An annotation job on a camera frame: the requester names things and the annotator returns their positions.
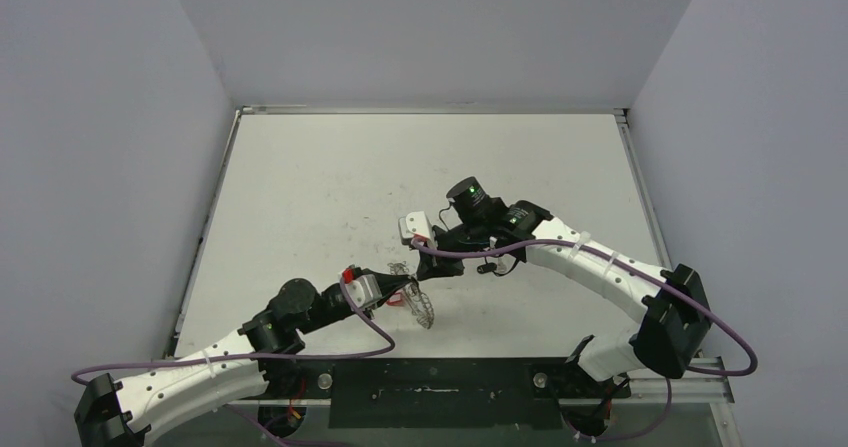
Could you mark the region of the metal key organizer disc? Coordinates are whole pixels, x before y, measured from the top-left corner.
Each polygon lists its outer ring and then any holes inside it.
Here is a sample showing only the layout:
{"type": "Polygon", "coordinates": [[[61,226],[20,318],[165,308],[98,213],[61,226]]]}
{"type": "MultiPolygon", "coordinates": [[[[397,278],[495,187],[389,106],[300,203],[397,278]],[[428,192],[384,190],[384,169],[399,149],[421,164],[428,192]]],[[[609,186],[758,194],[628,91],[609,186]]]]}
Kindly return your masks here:
{"type": "Polygon", "coordinates": [[[403,307],[412,314],[416,322],[426,330],[431,329],[435,322],[435,311],[428,295],[421,290],[417,281],[413,280],[398,291],[405,297],[406,304],[403,307]]]}

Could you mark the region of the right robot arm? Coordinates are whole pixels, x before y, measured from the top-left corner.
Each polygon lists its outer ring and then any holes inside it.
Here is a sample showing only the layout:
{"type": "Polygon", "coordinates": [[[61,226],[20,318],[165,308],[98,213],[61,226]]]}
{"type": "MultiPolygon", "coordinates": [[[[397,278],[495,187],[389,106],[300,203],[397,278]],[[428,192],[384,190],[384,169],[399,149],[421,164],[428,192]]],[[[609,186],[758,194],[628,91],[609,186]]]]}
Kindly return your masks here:
{"type": "Polygon", "coordinates": [[[668,270],[625,256],[566,225],[527,200],[511,205],[490,196],[475,177],[446,198],[458,225],[433,225],[423,211],[398,221],[403,244],[420,254],[421,280],[459,276],[472,258],[511,256],[578,283],[633,321],[612,337],[589,335],[565,369],[568,388],[588,396],[616,375],[649,369],[670,379],[687,372],[712,322],[699,274],[683,264],[668,270]]]}

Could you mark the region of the red tagged key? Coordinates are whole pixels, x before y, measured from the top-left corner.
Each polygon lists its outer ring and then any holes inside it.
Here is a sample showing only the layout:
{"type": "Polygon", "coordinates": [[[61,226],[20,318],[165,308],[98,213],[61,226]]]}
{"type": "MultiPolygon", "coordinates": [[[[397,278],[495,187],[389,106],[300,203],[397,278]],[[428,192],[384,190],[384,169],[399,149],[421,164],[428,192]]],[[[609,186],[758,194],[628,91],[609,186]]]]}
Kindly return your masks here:
{"type": "Polygon", "coordinates": [[[406,304],[404,294],[400,291],[393,293],[386,304],[392,307],[403,307],[406,304]]]}

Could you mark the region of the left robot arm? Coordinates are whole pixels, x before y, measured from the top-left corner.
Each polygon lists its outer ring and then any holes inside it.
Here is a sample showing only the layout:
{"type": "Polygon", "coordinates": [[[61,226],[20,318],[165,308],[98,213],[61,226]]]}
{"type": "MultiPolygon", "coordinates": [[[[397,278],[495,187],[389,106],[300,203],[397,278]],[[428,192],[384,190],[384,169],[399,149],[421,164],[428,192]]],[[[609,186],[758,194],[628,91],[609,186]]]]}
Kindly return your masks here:
{"type": "Polygon", "coordinates": [[[297,387],[303,335],[356,315],[367,319],[403,288],[410,274],[350,267],[323,291],[308,280],[285,282],[267,306],[223,338],[183,359],[88,381],[74,412],[84,446],[143,446],[232,401],[290,395],[297,387]]]}

